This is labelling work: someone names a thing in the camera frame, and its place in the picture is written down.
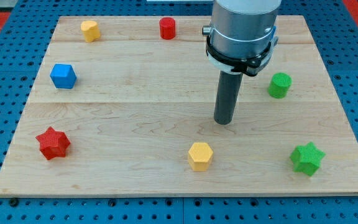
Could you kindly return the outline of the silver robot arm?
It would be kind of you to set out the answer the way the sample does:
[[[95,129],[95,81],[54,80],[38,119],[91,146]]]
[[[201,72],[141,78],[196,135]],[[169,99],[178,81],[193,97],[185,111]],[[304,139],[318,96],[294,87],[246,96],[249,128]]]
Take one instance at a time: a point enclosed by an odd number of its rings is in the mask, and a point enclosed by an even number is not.
[[[208,60],[221,71],[254,77],[269,63],[278,42],[275,21],[281,0],[214,0],[203,26]]]

